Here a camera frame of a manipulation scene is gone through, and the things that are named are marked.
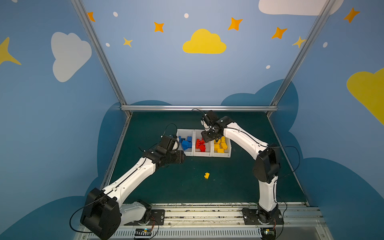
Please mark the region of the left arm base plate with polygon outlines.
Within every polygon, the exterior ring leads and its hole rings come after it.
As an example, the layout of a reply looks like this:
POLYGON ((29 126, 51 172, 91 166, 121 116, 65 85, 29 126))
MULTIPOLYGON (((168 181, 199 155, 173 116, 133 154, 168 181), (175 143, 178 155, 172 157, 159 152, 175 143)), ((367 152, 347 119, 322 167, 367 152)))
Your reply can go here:
POLYGON ((165 221, 165 210, 151 210, 151 213, 145 213, 142 220, 129 223, 132 226, 151 226, 155 225, 163 226, 165 221))

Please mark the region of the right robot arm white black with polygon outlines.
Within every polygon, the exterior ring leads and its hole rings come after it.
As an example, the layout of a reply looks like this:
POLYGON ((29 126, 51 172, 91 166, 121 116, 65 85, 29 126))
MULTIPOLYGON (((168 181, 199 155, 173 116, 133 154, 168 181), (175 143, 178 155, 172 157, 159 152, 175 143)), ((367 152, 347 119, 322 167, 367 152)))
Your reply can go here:
POLYGON ((268 214, 277 210, 277 183, 281 164, 276 158, 274 147, 249 134, 229 117, 211 120, 203 116, 201 124, 205 129, 202 133, 204 141, 228 138, 255 160, 253 173, 259 181, 260 191, 258 208, 268 214))

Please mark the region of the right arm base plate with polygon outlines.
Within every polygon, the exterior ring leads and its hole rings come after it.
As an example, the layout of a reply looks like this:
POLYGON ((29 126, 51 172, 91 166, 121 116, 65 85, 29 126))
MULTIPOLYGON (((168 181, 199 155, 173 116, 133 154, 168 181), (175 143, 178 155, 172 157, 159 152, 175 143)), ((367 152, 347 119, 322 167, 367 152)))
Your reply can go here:
POLYGON ((243 220, 245 225, 283 225, 283 214, 278 209, 274 208, 267 212, 264 209, 242 209, 243 220))

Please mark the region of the blue lego brick top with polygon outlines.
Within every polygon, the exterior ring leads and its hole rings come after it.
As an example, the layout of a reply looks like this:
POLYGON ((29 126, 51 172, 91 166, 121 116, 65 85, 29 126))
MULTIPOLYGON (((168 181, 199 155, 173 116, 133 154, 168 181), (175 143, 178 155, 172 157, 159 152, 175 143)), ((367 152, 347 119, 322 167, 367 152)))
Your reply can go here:
POLYGON ((182 148, 183 148, 184 151, 187 151, 188 149, 190 149, 190 148, 188 148, 188 142, 189 141, 186 141, 186 142, 182 143, 182 148))

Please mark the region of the long red lego brick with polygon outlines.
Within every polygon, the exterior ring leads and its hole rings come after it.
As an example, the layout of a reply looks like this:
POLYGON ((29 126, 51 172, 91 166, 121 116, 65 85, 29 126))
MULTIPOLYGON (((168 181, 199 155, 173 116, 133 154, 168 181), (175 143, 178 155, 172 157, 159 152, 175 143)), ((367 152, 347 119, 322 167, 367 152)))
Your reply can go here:
POLYGON ((200 148, 200 139, 197 139, 196 140, 196 149, 199 149, 200 148))

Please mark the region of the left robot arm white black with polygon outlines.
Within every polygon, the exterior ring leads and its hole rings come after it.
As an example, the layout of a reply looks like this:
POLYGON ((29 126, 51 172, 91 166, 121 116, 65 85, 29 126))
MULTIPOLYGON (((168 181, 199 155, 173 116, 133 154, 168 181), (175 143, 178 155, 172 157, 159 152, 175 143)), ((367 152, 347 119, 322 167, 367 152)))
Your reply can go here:
POLYGON ((182 164, 185 157, 183 151, 170 151, 165 154, 156 151, 144 153, 118 180, 101 190, 94 188, 88 193, 80 223, 101 240, 107 240, 120 226, 141 221, 150 206, 134 202, 124 207, 124 201, 160 167, 182 164))

